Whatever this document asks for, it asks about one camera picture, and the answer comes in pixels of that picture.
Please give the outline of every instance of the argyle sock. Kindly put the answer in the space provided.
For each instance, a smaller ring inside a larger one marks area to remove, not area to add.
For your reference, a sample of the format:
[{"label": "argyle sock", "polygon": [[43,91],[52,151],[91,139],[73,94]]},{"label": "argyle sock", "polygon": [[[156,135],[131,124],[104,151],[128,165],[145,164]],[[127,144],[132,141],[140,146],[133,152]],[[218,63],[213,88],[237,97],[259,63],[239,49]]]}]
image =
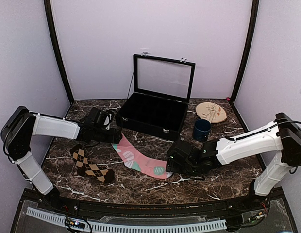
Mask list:
[{"label": "argyle sock", "polygon": [[152,159],[141,154],[124,135],[119,144],[112,144],[112,146],[127,168],[159,179],[167,179],[172,175],[171,172],[166,172],[166,161]]},{"label": "argyle sock", "polygon": [[114,171],[107,169],[105,166],[99,166],[92,163],[85,157],[85,149],[82,145],[77,144],[72,149],[69,150],[73,160],[77,166],[77,173],[80,176],[94,176],[97,177],[99,181],[108,183],[114,179]]}]

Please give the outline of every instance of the robotic arm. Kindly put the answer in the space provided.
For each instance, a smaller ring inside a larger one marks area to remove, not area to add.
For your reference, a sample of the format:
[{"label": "robotic arm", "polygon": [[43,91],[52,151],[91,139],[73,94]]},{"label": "robotic arm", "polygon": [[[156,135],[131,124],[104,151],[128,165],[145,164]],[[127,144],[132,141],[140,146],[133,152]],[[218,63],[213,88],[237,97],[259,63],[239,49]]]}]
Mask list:
[{"label": "robotic arm", "polygon": [[4,152],[19,167],[26,179],[52,203],[52,200],[58,199],[55,197],[59,196],[59,191],[33,157],[30,148],[31,137],[45,135],[84,142],[94,140],[119,143],[122,139],[120,130],[109,128],[113,116],[113,112],[92,108],[84,123],[78,123],[65,118],[30,112],[26,107],[20,106],[1,131]]},{"label": "robotic arm", "polygon": [[284,113],[277,114],[275,121],[257,130],[208,141],[200,150],[178,141],[167,153],[166,171],[198,176],[268,151],[276,151],[276,155],[250,187],[254,195],[264,197],[290,169],[301,166],[301,129]]}]

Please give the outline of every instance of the black box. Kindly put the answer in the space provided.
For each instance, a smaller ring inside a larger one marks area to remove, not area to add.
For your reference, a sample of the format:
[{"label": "black box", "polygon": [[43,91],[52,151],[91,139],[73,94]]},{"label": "black box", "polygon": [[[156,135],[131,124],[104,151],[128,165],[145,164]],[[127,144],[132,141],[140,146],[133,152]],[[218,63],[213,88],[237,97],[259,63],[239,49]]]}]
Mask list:
[{"label": "black box", "polygon": [[121,107],[117,125],[176,141],[187,115],[195,63],[134,55],[134,93]]}]

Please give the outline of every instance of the round wooden plate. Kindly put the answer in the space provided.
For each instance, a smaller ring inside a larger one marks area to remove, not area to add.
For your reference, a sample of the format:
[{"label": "round wooden plate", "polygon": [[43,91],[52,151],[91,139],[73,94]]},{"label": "round wooden plate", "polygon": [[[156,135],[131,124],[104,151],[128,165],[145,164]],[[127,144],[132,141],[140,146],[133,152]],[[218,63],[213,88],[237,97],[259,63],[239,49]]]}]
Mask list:
[{"label": "round wooden plate", "polygon": [[198,104],[196,113],[201,119],[208,120],[210,123],[220,123],[227,118],[225,110],[218,104],[211,102]]}]

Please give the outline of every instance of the ventilation grille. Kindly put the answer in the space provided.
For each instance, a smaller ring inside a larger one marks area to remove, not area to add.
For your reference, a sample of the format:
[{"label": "ventilation grille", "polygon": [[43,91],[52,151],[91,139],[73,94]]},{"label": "ventilation grille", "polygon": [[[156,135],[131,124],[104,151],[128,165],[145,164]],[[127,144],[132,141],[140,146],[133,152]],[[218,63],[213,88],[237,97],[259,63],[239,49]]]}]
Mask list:
[{"label": "ventilation grille", "polygon": [[[29,216],[35,217],[45,222],[64,227],[65,216],[48,213],[42,210],[37,210],[28,207],[26,213]],[[226,229],[226,221],[219,220],[214,222],[196,223],[188,225],[175,226],[125,226],[113,225],[106,223],[97,223],[88,221],[94,233],[114,232],[114,233],[201,233],[212,232]],[[84,232],[89,232],[90,228],[86,224]]]}]

